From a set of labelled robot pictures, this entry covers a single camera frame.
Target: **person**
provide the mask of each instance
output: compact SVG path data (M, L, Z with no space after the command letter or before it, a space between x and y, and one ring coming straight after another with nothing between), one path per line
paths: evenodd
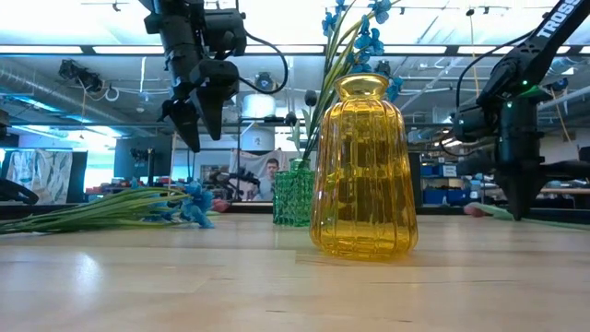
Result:
M278 160L271 158L266 161L266 176L260 179L255 193L256 201L272 201L275 195L275 174L278 171Z

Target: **ceiling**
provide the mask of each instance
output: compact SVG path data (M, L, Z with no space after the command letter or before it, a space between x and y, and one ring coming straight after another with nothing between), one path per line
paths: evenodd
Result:
M160 45L158 35L146 34L143 18L148 11L137 0L118 1L117 9L120 11L113 9L113 3L112 0L0 2L0 44ZM346 24L367 13L366 5L369 3L357 1ZM395 4L390 19L379 29L385 44L502 44L535 28L542 15L555 3L555 0L402 0ZM221 7L235 6L234 1L220 1L219 4ZM246 29L259 38L276 44L317 45L325 44L321 21L326 7L333 4L334 0L241 0L240 10L247 15L244 21ZM476 9L472 17L473 40L471 22L465 16L470 7ZM489 8L488 14L484 14L485 7ZM567 43L590 44L590 19ZM74 59L100 74L108 86L121 91L116 101L101 99L88 102L116 113L123 121L153 123L158 118L159 106L167 98L167 89L171 84L161 56L18 56L0 58L0 67L17 65L18 68L25 68L23 76L32 80L43 77L46 82L59 87L60 93L80 101L83 98L82 89L76 82L63 81L57 74L64 59ZM473 71L466 75L461 91L462 102L473 100L477 88L485 85L498 59L484 59L476 66L477 82ZM270 72L277 82L283 78L278 56L251 55L230 60L238 66L242 77L254 78L257 73ZM454 108L456 78L472 58L392 56L373 57L371 63L374 65L380 60L389 61L395 75L405 80L402 95L395 104L402 108L407 121L431 122L433 109ZM586 59L576 60L580 64L574 67L574 74L568 76L570 90L584 88L589 81ZM275 96L281 112L287 110L288 100L293 100L295 111L300 110L304 107L304 91L319 89L322 82L322 56L289 55L288 62L289 83L284 91ZM241 90L238 105L244 95L253 93L245 86ZM12 92L32 92L33 99L43 102L43 95L38 91ZM60 112L43 108L31 110L22 101L11 101L10 108L13 116L18 114L21 116L18 119L30 123L46 123L48 119L64 121L67 114L80 114L81 111L76 107ZM226 110L227 116L230 118L230 113L235 110Z

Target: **wall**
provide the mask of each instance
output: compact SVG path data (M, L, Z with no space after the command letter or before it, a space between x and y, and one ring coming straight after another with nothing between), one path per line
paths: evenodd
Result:
M541 140L541 156L545 157L546 163L553 163L564 160L577 160L578 151L580 148L590 146L590 130L578 129L575 130L575 139L573 144L564 142L561 137L561 132L552 133L551 136L544 137Z

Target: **fluorescent light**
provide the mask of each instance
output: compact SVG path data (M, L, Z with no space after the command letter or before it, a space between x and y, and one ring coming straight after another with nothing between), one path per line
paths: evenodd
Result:
M18 130L22 130L22 131L26 131L32 134L36 134L36 135L41 135L41 136L46 136L49 138L55 138L55 139L62 139L63 137L60 137L54 133L50 133L50 128L44 125L13 125L12 126L15 129Z
M507 54L514 49L514 46L504 46L500 50L494 52L494 54Z
M164 54L164 47L154 46L94 46L98 54Z
M442 144L447 147L448 143L450 143L452 140L454 140L454 138L447 138L442 142ZM440 145L439 142L434 143L435 147L438 147L439 145Z
M36 107L36 108L43 108L43 110L47 110L49 112L61 112L60 110L58 110L58 109L56 109L56 108L54 108L52 106L49 106L47 104L44 104L44 103L42 103L40 101L35 101L34 99L31 99L29 97L15 97L15 99L17 101L26 102L27 104L30 104L30 105L32 105L33 107Z
M461 145L461 144L463 144L461 141L453 141L451 143L447 143L447 144L444 144L444 145L446 147L450 148L450 147L458 146L458 145Z
M399 54L444 54L446 46L385 46L386 53Z
M495 49L494 46L461 46L457 51L459 54L484 54Z
M569 52L571 49L570 46L561 46L558 50L557 50L557 54L564 54Z
M497 46L461 46L457 51L459 54L484 54L493 51ZM501 49L494 51L494 54L507 54L514 47L504 46Z
M319 54L324 52L324 46L319 45L280 45L277 48L282 53L314 53ZM274 49L266 45L249 45L246 47L246 53L276 53Z
M490 52L491 50L495 49L496 46L461 46L457 51L459 54L484 54ZM513 46L504 46L500 50L495 51L494 54L507 54L510 52L514 47ZM570 46L561 46L557 51L557 54L564 54L570 51Z
M108 137L121 137L121 133L119 133L116 130L113 130L112 128L108 127L108 126L104 126L104 125L93 125L93 126L89 126L86 127L87 130L91 130L93 132L97 132L99 134L103 134L105 136Z
M79 46L0 45L0 53L80 54L82 49Z

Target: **ceiling light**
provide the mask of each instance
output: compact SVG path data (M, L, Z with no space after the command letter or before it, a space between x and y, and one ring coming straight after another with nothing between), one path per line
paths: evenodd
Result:
M79 46L0 45L0 53L18 54L81 54Z
M154 46L94 46L98 54L164 54L164 47Z
M385 46L384 51L398 54L444 54L446 46Z
M298 53L298 54L321 54L324 52L324 46L320 45L280 45L277 48L282 53ZM266 45L249 45L246 47L248 54L260 53L276 53L273 48Z
M494 54L507 54L514 49L514 46L504 46L500 50L495 51Z
M484 54L495 48L495 46L461 46L457 52L459 54Z
M463 144L461 141L453 141L453 142L450 142L450 143L445 144L445 146L448 147L448 148L450 148L450 147L458 146L458 145L461 145L461 144Z
M564 54L569 52L571 49L570 46L561 46L558 50L557 50L557 54Z

